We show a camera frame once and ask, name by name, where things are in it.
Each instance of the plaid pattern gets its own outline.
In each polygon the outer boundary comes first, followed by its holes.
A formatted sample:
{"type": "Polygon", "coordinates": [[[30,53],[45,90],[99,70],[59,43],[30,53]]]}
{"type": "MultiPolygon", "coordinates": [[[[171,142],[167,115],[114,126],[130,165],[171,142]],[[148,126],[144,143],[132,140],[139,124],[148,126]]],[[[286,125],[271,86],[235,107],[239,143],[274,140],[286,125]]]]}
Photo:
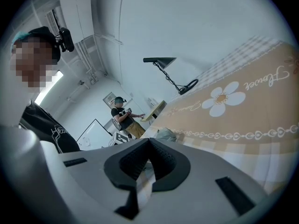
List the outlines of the plaid pattern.
{"type": "MultiPolygon", "coordinates": [[[[175,96],[168,105],[190,96],[211,84],[241,70],[269,51],[278,47],[282,42],[254,36],[238,47],[225,58],[221,59],[207,71],[200,74],[199,82],[188,93],[175,96]]],[[[144,133],[142,138],[154,137],[160,127],[155,123],[144,133]]],[[[178,130],[172,130],[177,135],[177,142],[193,148],[216,154],[259,183],[267,193],[284,186],[290,179],[299,158],[299,139],[257,144],[221,143],[219,140],[202,140],[200,137],[184,135],[178,130]]],[[[141,208],[149,200],[151,185],[154,183],[154,171],[143,171],[137,180],[138,202],[141,208]]]]}
{"type": "Polygon", "coordinates": [[[259,59],[261,56],[275,49],[280,44],[282,44],[281,41],[272,38],[266,38],[263,36],[251,37],[247,42],[235,49],[228,56],[221,59],[208,70],[197,76],[196,78],[199,81],[196,86],[184,95],[176,95],[170,103],[190,96],[193,93],[224,79],[236,71],[241,70],[243,67],[259,59]]]}

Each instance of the lamp base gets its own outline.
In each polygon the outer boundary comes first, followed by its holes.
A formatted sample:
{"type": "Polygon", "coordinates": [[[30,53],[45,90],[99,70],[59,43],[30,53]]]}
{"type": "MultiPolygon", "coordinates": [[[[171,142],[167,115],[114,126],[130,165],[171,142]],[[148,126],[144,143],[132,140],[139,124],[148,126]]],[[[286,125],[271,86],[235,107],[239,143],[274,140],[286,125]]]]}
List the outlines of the lamp base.
{"type": "Polygon", "coordinates": [[[184,88],[182,88],[178,93],[180,95],[185,94],[189,90],[191,90],[198,82],[198,79],[192,80],[188,85],[186,85],[184,88]]]}

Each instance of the fluorescent light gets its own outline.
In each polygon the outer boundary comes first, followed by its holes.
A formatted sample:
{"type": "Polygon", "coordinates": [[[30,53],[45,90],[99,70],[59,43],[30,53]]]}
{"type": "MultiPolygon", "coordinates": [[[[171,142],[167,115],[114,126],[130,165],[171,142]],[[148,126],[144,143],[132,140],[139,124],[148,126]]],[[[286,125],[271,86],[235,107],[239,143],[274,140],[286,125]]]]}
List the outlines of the fluorescent light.
{"type": "Polygon", "coordinates": [[[50,85],[46,86],[38,95],[36,100],[34,101],[36,104],[40,105],[43,99],[46,97],[48,92],[52,89],[52,87],[57,83],[58,80],[60,80],[61,77],[64,75],[58,71],[55,76],[52,77],[52,82],[50,85]]]}

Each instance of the white flower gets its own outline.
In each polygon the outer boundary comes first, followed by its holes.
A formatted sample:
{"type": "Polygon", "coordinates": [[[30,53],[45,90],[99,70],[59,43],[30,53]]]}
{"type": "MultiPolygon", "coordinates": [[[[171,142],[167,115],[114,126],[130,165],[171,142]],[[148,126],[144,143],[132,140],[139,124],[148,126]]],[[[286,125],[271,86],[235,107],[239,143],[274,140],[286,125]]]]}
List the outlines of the white flower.
{"type": "Polygon", "coordinates": [[[239,105],[245,100],[245,93],[235,92],[239,86],[239,82],[233,81],[229,83],[222,91],[221,87],[215,88],[211,92],[212,98],[207,99],[201,105],[203,109],[210,109],[210,115],[212,117],[218,117],[224,114],[225,105],[239,105]]]}

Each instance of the person's arm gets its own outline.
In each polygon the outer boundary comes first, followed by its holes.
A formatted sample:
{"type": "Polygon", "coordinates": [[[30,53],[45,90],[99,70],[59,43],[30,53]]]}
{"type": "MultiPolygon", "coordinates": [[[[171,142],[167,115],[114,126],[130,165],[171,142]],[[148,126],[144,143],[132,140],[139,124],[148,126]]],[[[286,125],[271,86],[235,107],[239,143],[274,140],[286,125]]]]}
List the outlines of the person's arm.
{"type": "Polygon", "coordinates": [[[142,118],[145,114],[130,114],[132,118],[142,118]]]}
{"type": "Polygon", "coordinates": [[[123,115],[123,116],[120,117],[120,115],[118,114],[118,115],[113,116],[113,118],[114,118],[117,122],[121,123],[122,121],[125,120],[126,117],[128,117],[128,115],[129,115],[129,113],[125,113],[125,115],[123,115]]]}

